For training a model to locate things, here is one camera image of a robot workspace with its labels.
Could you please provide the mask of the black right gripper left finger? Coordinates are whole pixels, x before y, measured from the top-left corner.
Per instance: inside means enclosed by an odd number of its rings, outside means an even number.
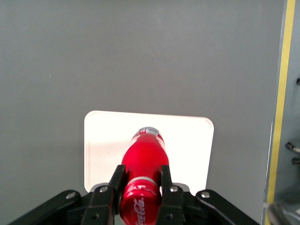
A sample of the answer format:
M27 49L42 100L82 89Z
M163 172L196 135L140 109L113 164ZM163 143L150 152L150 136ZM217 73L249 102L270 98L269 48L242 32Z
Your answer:
M126 167L118 165L107 185L92 193L81 220L82 225L113 225L119 213L120 198L127 184Z

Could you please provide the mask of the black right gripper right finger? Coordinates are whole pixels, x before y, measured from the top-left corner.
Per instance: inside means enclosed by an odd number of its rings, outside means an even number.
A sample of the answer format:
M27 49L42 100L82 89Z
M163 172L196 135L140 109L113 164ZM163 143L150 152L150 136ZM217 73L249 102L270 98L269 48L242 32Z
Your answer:
M173 184L168 165L162 166L162 203L159 209L160 225L183 225L184 192L178 185Z

